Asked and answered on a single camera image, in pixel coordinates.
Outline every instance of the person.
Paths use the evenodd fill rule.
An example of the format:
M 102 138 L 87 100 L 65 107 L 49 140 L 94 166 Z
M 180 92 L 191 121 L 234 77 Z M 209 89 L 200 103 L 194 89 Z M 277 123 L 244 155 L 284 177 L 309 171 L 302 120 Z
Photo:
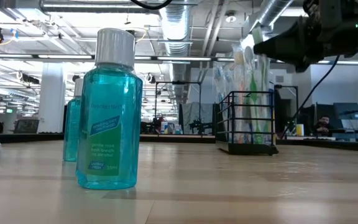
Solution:
M 314 126 L 314 133 L 322 136 L 331 136 L 329 132 L 333 127 L 329 124 L 329 116 L 320 117 L 319 122 Z

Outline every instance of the bottle label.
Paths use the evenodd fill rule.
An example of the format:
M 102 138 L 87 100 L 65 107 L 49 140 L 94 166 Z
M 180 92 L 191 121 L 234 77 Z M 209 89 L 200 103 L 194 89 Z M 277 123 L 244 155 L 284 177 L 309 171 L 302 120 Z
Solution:
M 87 174 L 119 175 L 121 114 L 121 102 L 111 103 L 111 99 L 104 95 L 92 97 L 86 141 Z
M 88 137 L 87 173 L 118 175 L 121 145 L 120 116 L 91 125 Z

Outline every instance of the green label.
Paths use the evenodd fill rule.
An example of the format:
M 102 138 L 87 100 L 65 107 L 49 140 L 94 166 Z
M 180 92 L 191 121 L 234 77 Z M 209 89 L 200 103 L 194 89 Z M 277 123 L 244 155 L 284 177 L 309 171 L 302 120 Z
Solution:
M 87 174 L 118 175 L 121 146 L 121 124 L 88 137 Z

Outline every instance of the blue mouthwash bottle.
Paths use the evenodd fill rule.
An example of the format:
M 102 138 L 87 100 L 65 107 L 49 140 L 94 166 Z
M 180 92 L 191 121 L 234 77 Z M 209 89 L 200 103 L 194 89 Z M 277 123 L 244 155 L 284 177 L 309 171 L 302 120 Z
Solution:
M 75 80 L 74 98 L 67 104 L 65 141 L 63 145 L 63 160 L 77 160 L 78 129 L 80 128 L 81 94 L 84 80 Z
M 84 77 L 76 175 L 89 189 L 124 189 L 137 180 L 142 80 L 132 73 L 135 38 L 101 29 L 96 68 Z

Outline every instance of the silver duct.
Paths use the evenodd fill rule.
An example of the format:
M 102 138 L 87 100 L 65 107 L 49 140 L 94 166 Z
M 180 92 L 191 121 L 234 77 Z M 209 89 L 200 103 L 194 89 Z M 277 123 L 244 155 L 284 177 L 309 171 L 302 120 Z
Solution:
M 188 40 L 190 8 L 181 5 L 169 5 L 160 10 L 162 18 L 162 32 L 167 40 Z M 169 56 L 188 56 L 189 45 L 184 43 L 166 43 L 165 48 Z M 190 74 L 186 72 L 186 65 L 171 65 L 171 81 L 190 81 Z M 186 103 L 189 85 L 174 85 L 173 91 L 178 104 Z
M 247 16 L 243 34 L 248 35 L 258 23 L 268 27 L 267 30 L 273 31 L 273 24 L 292 2 L 293 0 L 264 0 L 260 5 L 259 12 Z
M 258 21 L 263 26 L 271 26 L 283 14 L 293 0 L 264 0 L 260 5 L 260 14 Z

